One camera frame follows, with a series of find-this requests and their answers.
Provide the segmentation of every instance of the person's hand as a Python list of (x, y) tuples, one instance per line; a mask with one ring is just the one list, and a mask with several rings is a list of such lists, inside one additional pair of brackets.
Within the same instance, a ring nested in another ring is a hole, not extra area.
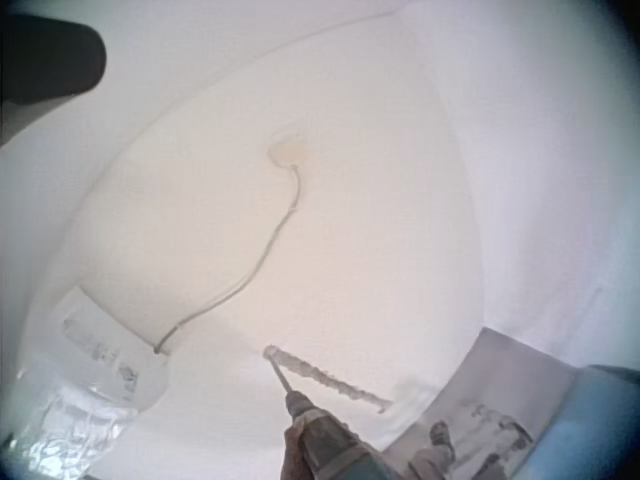
[(300, 432), (289, 427), (284, 432), (284, 463), (280, 480), (313, 480), (313, 474), (304, 461), (300, 448)]

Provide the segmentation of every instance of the power drill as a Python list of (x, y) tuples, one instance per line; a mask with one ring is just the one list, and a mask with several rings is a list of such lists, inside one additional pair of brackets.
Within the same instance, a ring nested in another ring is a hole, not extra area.
[(269, 361), (287, 391), (287, 410), (293, 427), (302, 432), (302, 454), (315, 480), (400, 480), (378, 452), (365, 446), (331, 413), (293, 390), (278, 365)]

